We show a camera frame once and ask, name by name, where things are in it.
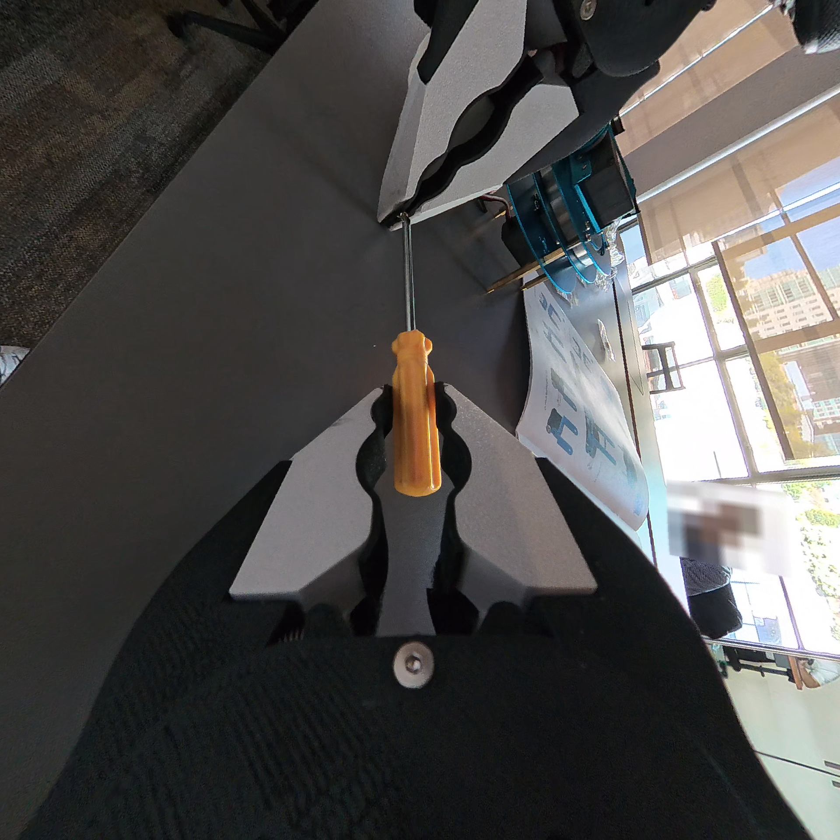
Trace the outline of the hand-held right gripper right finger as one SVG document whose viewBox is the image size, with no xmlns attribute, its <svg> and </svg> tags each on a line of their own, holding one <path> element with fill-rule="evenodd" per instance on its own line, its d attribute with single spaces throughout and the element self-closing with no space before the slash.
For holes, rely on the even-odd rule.
<svg viewBox="0 0 840 840">
<path fill-rule="evenodd" d="M 596 582 L 532 452 L 451 385 L 435 385 L 453 484 L 427 605 L 438 635 L 471 635 L 494 605 L 590 595 Z"/>
</svg>

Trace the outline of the beige roller blind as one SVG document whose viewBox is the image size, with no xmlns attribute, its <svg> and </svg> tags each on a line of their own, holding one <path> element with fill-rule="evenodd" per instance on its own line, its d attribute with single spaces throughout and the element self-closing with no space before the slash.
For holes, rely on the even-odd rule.
<svg viewBox="0 0 840 840">
<path fill-rule="evenodd" d="M 805 6 L 716 2 L 625 106 L 617 142 L 651 262 L 698 256 L 838 162 L 838 36 L 802 48 L 787 11 Z"/>
</svg>

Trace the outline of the blue toy robot arm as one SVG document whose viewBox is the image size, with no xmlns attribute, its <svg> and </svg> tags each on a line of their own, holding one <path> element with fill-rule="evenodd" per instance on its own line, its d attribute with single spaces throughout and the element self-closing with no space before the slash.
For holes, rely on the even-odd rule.
<svg viewBox="0 0 840 840">
<path fill-rule="evenodd" d="M 534 270 L 570 295 L 579 281 L 572 248 L 637 210 L 636 190 L 611 128 L 581 150 L 506 186 L 509 210 L 502 242 L 519 268 L 493 283 L 497 291 Z"/>
</svg>

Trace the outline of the dark grey desk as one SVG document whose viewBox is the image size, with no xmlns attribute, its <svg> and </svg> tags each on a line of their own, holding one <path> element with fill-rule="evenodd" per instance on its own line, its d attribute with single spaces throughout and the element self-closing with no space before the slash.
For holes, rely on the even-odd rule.
<svg viewBox="0 0 840 840">
<path fill-rule="evenodd" d="M 2 838 L 559 838 L 594 691 L 539 635 L 282 641 L 227 595 L 286 460 L 390 380 L 375 220 L 424 27 L 319 2 L 2 388 Z"/>
</svg>

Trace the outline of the printed instruction sheet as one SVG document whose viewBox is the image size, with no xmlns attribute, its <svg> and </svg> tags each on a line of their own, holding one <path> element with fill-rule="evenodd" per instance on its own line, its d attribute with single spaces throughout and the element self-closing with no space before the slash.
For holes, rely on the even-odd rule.
<svg viewBox="0 0 840 840">
<path fill-rule="evenodd" d="M 648 484 L 620 395 L 550 284 L 523 292 L 531 373 L 516 434 L 632 530 Z"/>
</svg>

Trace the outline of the black mesh chair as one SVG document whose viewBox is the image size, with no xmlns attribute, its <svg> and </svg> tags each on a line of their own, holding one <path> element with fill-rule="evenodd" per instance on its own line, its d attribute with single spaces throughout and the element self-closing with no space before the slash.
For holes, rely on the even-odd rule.
<svg viewBox="0 0 840 840">
<path fill-rule="evenodd" d="M 650 343 L 642 347 L 646 366 L 648 390 L 651 395 L 678 392 L 685 389 L 676 343 Z"/>
</svg>

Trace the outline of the crumpled clear plastic wrap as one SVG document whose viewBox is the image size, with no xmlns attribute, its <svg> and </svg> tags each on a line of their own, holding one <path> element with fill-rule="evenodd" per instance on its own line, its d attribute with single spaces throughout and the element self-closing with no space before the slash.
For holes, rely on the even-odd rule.
<svg viewBox="0 0 840 840">
<path fill-rule="evenodd" d="M 617 243 L 618 220 L 601 233 L 572 248 L 570 262 L 581 283 L 606 289 L 614 282 L 619 266 L 625 261 Z"/>
</svg>

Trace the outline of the window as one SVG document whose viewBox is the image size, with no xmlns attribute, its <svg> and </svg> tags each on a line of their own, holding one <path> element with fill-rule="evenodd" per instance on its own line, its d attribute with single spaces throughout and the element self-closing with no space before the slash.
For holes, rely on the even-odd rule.
<svg viewBox="0 0 840 840">
<path fill-rule="evenodd" d="M 673 343 L 681 388 L 652 394 L 667 481 L 783 492 L 786 572 L 733 576 L 754 644 L 838 656 L 838 204 L 783 207 L 653 266 L 622 234 L 640 343 Z"/>
</svg>

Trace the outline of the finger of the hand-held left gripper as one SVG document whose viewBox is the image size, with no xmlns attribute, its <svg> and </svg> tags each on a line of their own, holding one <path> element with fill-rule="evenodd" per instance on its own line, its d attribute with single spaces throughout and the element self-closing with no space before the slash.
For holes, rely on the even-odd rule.
<svg viewBox="0 0 840 840">
<path fill-rule="evenodd" d="M 522 61 L 528 2 L 436 2 L 425 51 L 410 72 L 385 167 L 377 220 L 392 223 L 441 161 L 458 120 Z"/>
<path fill-rule="evenodd" d="M 571 90 L 519 66 L 458 120 L 447 154 L 426 169 L 407 212 L 414 222 L 498 188 L 577 117 Z"/>
</svg>

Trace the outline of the orange handled screwdriver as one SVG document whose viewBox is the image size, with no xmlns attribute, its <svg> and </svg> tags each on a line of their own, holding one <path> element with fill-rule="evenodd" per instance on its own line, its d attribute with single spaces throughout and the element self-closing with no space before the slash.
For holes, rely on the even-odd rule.
<svg viewBox="0 0 840 840">
<path fill-rule="evenodd" d="M 402 224 L 406 329 L 392 342 L 394 487 L 408 497 L 427 497 L 442 484 L 433 345 L 416 326 L 411 224 Z"/>
</svg>

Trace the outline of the black office chair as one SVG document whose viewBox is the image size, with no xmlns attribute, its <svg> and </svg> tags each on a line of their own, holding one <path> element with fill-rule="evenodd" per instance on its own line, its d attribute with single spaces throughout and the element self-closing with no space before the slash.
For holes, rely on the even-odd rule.
<svg viewBox="0 0 840 840">
<path fill-rule="evenodd" d="M 168 13 L 164 16 L 164 21 L 173 36 L 182 41 L 187 40 L 190 28 L 203 28 L 269 56 L 275 55 L 287 40 L 286 23 L 277 22 L 257 2 L 243 1 L 241 4 L 254 22 L 253 27 L 192 9 Z"/>
</svg>

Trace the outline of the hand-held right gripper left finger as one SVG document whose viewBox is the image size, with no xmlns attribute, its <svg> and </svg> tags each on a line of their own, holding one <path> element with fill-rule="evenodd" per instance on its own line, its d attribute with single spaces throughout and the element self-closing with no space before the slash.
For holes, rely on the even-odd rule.
<svg viewBox="0 0 840 840">
<path fill-rule="evenodd" d="M 382 501 L 392 388 L 374 389 L 290 462 L 229 594 L 238 601 L 320 604 L 353 632 L 375 634 L 388 571 Z"/>
</svg>

